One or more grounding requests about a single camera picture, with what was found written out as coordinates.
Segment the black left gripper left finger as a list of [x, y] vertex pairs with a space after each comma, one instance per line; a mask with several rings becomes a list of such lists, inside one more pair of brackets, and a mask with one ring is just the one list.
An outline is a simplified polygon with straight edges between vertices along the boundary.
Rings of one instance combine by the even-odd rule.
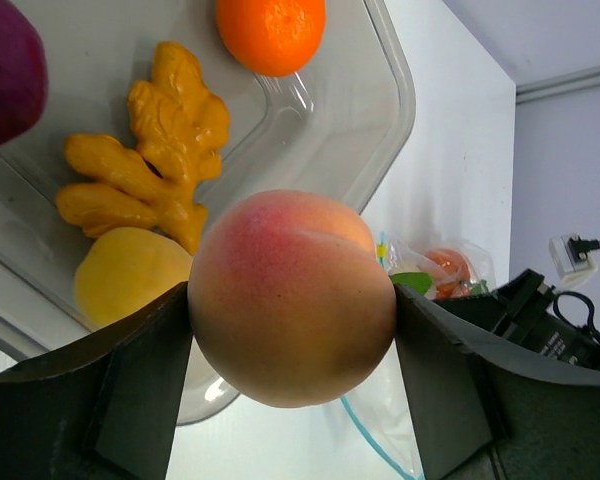
[[187, 286], [0, 372], [0, 479], [163, 479], [192, 345]]

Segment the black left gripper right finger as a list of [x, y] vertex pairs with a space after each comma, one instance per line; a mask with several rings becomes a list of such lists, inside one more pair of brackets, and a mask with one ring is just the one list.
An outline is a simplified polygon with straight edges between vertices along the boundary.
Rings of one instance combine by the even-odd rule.
[[600, 479], [600, 371], [454, 317], [444, 325], [467, 356], [493, 438], [443, 479]]

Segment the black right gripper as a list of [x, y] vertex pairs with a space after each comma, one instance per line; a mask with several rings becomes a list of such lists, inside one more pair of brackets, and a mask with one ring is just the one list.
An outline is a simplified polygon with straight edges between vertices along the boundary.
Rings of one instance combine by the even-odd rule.
[[[559, 300], [572, 297], [587, 308], [582, 325], [571, 323]], [[600, 331], [595, 305], [584, 294], [561, 291], [544, 283], [544, 276], [525, 270], [509, 283], [479, 294], [438, 299], [451, 314], [541, 356], [600, 371]]]

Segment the clear zip top bag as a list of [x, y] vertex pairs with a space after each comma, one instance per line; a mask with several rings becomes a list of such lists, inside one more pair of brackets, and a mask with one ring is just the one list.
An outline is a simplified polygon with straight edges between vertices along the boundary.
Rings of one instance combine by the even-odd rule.
[[[438, 267], [425, 257], [432, 249], [459, 251], [468, 261], [469, 295], [495, 287], [491, 256], [463, 238], [409, 243], [383, 233], [388, 273], [412, 261], [430, 273]], [[341, 404], [371, 449], [401, 479], [443, 479], [492, 440], [488, 421], [457, 336], [445, 327], [454, 316], [415, 290], [396, 286], [397, 333], [380, 366]]]

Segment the yellow fake lemon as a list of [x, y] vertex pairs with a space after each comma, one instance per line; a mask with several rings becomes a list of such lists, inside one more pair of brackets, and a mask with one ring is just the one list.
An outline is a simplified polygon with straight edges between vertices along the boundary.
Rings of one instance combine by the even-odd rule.
[[76, 305], [96, 326], [108, 326], [186, 281], [192, 263], [193, 257], [171, 239], [116, 228], [93, 243], [76, 269]]

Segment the fake peach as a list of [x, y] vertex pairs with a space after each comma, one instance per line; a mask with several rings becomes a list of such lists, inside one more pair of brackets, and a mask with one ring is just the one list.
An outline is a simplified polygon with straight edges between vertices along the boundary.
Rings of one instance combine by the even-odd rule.
[[224, 213], [189, 280], [197, 343], [231, 386], [262, 404], [332, 401], [364, 381], [396, 331], [394, 287], [353, 209], [274, 190]]

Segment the fake fried chicken piece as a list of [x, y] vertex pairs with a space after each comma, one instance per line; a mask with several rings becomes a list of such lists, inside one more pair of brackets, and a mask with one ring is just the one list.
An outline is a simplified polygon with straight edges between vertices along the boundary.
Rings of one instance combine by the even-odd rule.
[[88, 180], [58, 191], [58, 212], [90, 238], [118, 227], [159, 229], [194, 254], [207, 219], [194, 193], [222, 173], [229, 111], [197, 58], [172, 41], [156, 46], [151, 78], [132, 85], [127, 105], [135, 147], [105, 134], [67, 137], [65, 158]]

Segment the purple fake onion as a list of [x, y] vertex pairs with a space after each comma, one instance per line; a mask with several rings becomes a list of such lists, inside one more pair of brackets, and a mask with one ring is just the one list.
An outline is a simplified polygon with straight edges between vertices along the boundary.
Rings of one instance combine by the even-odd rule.
[[0, 0], [0, 145], [30, 130], [48, 98], [41, 37], [10, 1]]

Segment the orange fake orange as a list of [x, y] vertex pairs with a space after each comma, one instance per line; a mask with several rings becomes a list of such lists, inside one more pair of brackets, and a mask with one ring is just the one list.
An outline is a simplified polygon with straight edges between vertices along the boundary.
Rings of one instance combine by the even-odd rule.
[[304, 0], [225, 0], [215, 3], [219, 35], [245, 68], [288, 76], [316, 54], [326, 27], [326, 3]]

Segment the orange fake pumpkin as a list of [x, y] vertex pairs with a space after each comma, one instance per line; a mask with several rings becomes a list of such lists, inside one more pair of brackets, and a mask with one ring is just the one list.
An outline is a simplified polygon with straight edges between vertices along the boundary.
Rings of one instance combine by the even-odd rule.
[[449, 299], [468, 296], [471, 272], [467, 259], [459, 251], [437, 248], [425, 253], [438, 269], [432, 272], [436, 285], [436, 298]]

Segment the smoky clear plastic bin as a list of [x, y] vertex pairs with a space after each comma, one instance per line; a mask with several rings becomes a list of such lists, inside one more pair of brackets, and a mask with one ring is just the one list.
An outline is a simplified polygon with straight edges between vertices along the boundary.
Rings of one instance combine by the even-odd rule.
[[75, 132], [131, 143], [126, 96], [148, 75], [157, 43], [191, 51], [230, 113], [222, 175], [195, 193], [211, 218], [281, 188], [362, 210], [413, 128], [411, 72], [381, 1], [329, 2], [318, 52], [283, 78], [254, 74], [228, 54], [210, 1], [21, 1], [18, 8], [43, 40], [50, 88], [39, 123], [0, 147], [0, 349], [16, 360], [90, 331], [72, 294], [90, 243], [53, 203], [76, 180], [63, 144]]

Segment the aluminium frame rail right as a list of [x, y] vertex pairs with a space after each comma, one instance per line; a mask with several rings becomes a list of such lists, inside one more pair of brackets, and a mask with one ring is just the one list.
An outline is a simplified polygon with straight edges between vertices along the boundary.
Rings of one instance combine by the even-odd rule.
[[600, 66], [521, 85], [516, 90], [516, 103], [525, 104], [597, 87], [600, 87]]

